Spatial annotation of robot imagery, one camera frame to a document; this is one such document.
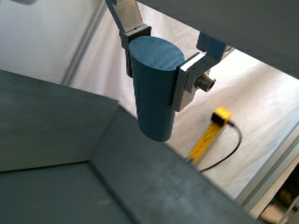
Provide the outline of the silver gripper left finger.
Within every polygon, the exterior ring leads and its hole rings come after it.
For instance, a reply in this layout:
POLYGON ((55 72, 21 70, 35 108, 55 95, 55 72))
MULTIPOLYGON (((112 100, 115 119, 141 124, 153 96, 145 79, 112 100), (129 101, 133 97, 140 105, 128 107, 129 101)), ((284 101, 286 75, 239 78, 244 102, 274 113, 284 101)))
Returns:
POLYGON ((125 72, 132 76, 128 44, 140 36, 149 36, 152 27, 144 24, 136 0, 105 0, 119 29, 121 47, 125 50, 125 72))

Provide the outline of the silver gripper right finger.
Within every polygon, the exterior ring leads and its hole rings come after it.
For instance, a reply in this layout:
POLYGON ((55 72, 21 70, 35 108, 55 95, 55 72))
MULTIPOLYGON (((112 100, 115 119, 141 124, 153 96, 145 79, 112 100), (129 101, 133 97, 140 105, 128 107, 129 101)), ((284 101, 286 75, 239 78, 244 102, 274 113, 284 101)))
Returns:
POLYGON ((196 52, 178 67, 178 78, 172 96, 172 109, 180 112, 192 102, 196 91, 210 92, 216 80, 211 69, 231 54, 234 48, 203 32, 199 34, 196 52))

